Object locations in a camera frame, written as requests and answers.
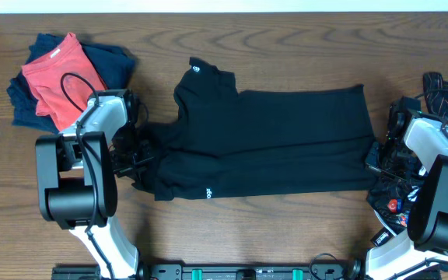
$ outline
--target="sticker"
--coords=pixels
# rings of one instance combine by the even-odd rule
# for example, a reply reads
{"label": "sticker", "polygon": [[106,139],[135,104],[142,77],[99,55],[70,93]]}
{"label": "sticker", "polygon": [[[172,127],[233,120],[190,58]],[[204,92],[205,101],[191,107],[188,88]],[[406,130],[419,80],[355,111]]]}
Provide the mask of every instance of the sticker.
{"label": "sticker", "polygon": [[405,214],[399,214],[398,215],[398,221],[401,223],[401,225],[407,227],[408,226],[408,216]]}
{"label": "sticker", "polygon": [[383,227],[375,236],[373,236],[373,238],[371,238],[371,242],[373,242],[376,247],[382,246],[388,242],[392,236],[392,233]]}
{"label": "sticker", "polygon": [[390,199],[387,205],[388,209],[392,213],[398,213],[402,211],[402,200],[401,199]]}

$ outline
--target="wood grain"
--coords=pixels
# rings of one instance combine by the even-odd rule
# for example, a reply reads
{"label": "wood grain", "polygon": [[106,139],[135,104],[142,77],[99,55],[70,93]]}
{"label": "wood grain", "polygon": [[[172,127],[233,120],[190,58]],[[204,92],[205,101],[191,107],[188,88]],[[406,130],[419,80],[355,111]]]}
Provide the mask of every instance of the wood grain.
{"label": "wood grain", "polygon": [[[0,279],[46,279],[57,263],[93,262],[38,212],[33,145],[43,133],[11,126],[5,89],[39,32],[125,47],[138,60],[130,87],[152,121],[177,117],[173,88],[190,56],[235,72],[240,90],[363,83],[379,138],[390,102],[419,93],[423,72],[448,80],[448,13],[0,15]],[[117,183],[117,214],[149,262],[347,258],[363,255],[380,228],[361,191],[154,202],[129,180]]]}

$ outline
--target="green clip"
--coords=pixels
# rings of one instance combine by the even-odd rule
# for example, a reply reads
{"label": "green clip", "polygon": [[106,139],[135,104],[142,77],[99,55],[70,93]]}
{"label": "green clip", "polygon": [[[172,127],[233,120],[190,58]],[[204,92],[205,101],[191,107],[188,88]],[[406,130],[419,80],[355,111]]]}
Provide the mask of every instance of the green clip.
{"label": "green clip", "polygon": [[293,269],[293,280],[303,280],[303,270]]}
{"label": "green clip", "polygon": [[191,280],[202,280],[203,271],[201,269],[193,269],[191,271]]}

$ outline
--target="red label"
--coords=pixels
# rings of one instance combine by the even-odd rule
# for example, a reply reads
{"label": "red label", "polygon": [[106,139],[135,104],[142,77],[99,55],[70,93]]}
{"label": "red label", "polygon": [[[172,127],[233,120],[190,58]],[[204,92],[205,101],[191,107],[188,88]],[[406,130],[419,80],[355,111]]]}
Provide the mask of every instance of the red label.
{"label": "red label", "polygon": [[388,208],[392,213],[397,213],[397,199],[392,199],[388,202]]}

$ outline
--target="folded clothes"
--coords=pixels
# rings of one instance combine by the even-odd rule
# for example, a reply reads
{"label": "folded clothes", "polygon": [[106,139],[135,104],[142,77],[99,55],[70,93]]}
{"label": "folded clothes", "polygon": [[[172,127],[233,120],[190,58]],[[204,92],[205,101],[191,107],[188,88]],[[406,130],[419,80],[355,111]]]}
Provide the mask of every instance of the folded clothes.
{"label": "folded clothes", "polygon": [[234,74],[192,58],[174,92],[179,120],[150,124],[142,182],[156,200],[367,190],[374,141],[363,87],[238,93]]}
{"label": "folded clothes", "polygon": [[[54,50],[63,40],[63,37],[38,34],[36,43],[29,47],[30,56],[26,64]],[[107,88],[123,89],[127,87],[134,71],[135,61],[128,58],[122,48],[104,44],[82,44],[82,49]],[[6,91],[15,108],[13,125],[58,133],[58,129],[49,116],[36,116],[37,100],[30,93],[27,80],[22,72],[10,80],[10,87]]]}
{"label": "folded clothes", "polygon": [[96,90],[106,89],[73,33],[67,34],[54,50],[22,66],[30,92],[37,99],[36,115],[51,116],[59,131],[77,120],[93,93],[83,81],[73,76],[65,77],[62,89],[61,77],[68,72],[82,76]]}

